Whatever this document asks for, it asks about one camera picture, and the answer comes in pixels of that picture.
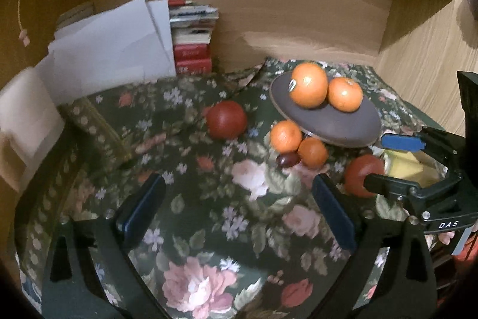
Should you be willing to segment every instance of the round plate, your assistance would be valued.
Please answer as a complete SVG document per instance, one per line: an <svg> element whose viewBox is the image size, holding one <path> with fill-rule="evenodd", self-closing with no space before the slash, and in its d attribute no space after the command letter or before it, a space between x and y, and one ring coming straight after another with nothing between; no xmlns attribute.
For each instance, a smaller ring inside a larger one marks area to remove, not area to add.
<svg viewBox="0 0 478 319"><path fill-rule="evenodd" d="M353 113L338 111L327 100L317 109L303 109L289 97L291 74L288 72L276 77L269 88L269 95L276 109L299 125L304 133L344 148L363 148L380 136L380 116L367 97Z"/></svg>

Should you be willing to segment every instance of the stack of books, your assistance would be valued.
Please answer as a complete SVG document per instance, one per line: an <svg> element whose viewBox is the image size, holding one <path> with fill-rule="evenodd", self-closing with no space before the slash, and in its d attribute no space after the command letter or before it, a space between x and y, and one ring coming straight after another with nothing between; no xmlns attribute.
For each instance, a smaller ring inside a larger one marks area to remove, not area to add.
<svg viewBox="0 0 478 319"><path fill-rule="evenodd" d="M209 44L219 18L217 8L190 1L169 0L169 22L177 74L208 74L212 71Z"/></svg>

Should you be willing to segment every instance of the orange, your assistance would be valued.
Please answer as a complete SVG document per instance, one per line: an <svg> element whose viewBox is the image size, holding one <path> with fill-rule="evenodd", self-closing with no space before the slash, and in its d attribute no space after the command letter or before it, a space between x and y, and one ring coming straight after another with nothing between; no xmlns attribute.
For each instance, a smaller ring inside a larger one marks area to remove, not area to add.
<svg viewBox="0 0 478 319"><path fill-rule="evenodd" d="M328 101L337 110L351 113L360 107L362 99L362 89L352 79L335 77L329 83Z"/></svg>
<svg viewBox="0 0 478 319"><path fill-rule="evenodd" d="M302 158L302 163L312 169L320 168L328 158L325 145L321 140L313 137L303 140L297 153Z"/></svg>
<svg viewBox="0 0 478 319"><path fill-rule="evenodd" d="M320 106L327 97L328 79L317 64L303 62L292 71L289 94L295 104L305 109Z"/></svg>
<svg viewBox="0 0 478 319"><path fill-rule="evenodd" d="M295 152L301 141L300 128L288 119L277 123L271 130L271 145L279 153Z"/></svg>

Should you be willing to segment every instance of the red fruit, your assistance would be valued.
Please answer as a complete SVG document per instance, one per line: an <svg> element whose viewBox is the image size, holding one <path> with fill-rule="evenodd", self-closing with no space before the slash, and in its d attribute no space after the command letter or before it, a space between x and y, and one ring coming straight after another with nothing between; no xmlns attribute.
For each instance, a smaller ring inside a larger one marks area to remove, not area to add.
<svg viewBox="0 0 478 319"><path fill-rule="evenodd" d="M206 123L212 138L233 140L246 130L247 116L240 104L223 100L207 112Z"/></svg>
<svg viewBox="0 0 478 319"><path fill-rule="evenodd" d="M357 157L345 169L345 190L358 197L375 196L363 186L365 176L370 173L385 174L383 161L371 154Z"/></svg>

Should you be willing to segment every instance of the yellow object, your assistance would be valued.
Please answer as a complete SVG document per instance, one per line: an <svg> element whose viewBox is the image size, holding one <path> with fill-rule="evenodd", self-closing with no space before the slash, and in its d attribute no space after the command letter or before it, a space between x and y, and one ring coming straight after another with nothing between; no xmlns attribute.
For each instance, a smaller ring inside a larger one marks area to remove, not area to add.
<svg viewBox="0 0 478 319"><path fill-rule="evenodd" d="M433 159L423 152L385 151L386 174L398 179L412 180L427 187L440 181L440 176L433 165Z"/></svg>

